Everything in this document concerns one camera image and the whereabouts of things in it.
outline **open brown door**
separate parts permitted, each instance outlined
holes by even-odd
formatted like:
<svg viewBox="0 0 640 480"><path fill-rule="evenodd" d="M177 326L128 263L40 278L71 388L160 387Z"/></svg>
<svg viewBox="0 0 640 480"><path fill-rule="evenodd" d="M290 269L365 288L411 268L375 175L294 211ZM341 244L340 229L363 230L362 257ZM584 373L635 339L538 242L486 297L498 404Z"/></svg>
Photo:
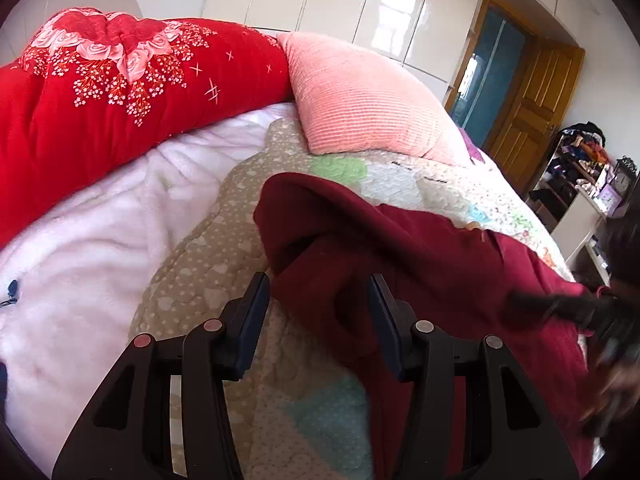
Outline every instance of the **open brown door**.
<svg viewBox="0 0 640 480"><path fill-rule="evenodd" d="M536 38L522 83L487 151L516 192L528 191L580 72L584 50Z"/></svg>

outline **silver screw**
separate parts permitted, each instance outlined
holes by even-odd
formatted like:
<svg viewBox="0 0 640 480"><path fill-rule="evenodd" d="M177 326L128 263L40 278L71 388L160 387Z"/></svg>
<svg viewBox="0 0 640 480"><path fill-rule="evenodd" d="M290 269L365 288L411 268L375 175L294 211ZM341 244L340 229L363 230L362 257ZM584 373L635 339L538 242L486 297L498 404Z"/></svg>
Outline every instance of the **silver screw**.
<svg viewBox="0 0 640 480"><path fill-rule="evenodd" d="M133 340L133 346L136 348L144 348L145 346L148 346L149 343L151 343L151 336L149 334L137 335Z"/></svg>
<svg viewBox="0 0 640 480"><path fill-rule="evenodd" d="M502 348L502 339L500 339L497 335L488 335L486 338L484 338L484 340L491 348Z"/></svg>
<svg viewBox="0 0 640 480"><path fill-rule="evenodd" d="M433 332L433 323L426 319L421 319L415 322L415 329L423 334L428 334L429 332Z"/></svg>
<svg viewBox="0 0 640 480"><path fill-rule="evenodd" d="M209 319L204 322L204 330L207 332L217 332L222 328L222 321L218 318Z"/></svg>

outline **purple cloth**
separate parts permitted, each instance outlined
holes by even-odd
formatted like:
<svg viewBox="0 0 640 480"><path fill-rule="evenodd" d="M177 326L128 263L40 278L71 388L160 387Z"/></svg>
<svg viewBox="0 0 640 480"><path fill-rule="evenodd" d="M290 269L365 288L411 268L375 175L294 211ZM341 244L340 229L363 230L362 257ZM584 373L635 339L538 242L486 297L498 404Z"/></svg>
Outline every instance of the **purple cloth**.
<svg viewBox="0 0 640 480"><path fill-rule="evenodd" d="M479 160L480 162L484 162L482 153L476 148L476 145L469 138L466 131L460 128L460 126L458 126L458 129L460 130L460 135L462 135L462 138L465 139L465 146L466 150L469 152L469 157L474 158L475 160Z"/></svg>

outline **pink pillow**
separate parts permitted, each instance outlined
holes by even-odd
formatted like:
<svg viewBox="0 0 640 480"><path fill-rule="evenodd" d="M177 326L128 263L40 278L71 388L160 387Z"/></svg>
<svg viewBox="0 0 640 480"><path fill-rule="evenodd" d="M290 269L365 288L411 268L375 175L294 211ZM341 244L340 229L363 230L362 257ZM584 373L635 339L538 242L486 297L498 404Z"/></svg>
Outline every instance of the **pink pillow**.
<svg viewBox="0 0 640 480"><path fill-rule="evenodd" d="M470 165L442 104L393 61L321 34L285 32L278 41L312 153L377 148Z"/></svg>

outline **bed sheet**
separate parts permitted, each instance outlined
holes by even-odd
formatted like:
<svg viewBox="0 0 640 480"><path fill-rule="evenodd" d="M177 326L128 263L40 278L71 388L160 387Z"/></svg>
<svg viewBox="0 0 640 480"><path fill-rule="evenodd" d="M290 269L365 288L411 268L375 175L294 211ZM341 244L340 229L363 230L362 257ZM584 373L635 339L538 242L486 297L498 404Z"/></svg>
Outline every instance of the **bed sheet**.
<svg viewBox="0 0 640 480"><path fill-rule="evenodd" d="M170 251L204 218L222 181L260 152L272 105L168 140L60 203L0 253L0 361L7 423L50 475L85 404L128 343L132 316Z"/></svg>
<svg viewBox="0 0 640 480"><path fill-rule="evenodd" d="M370 203L387 203L510 235L572 279L558 247L492 162L454 168L424 158L369 150L311 155L297 121L275 121L266 148L239 164L210 215L167 258L143 295L130 336L187 334L240 297L254 272L268 270L253 222L263 183L284 171L349 187ZM179 388L172 395L174 468L185 474ZM367 397L272 300L252 368L225 383L234 443L247 480L369 480Z"/></svg>

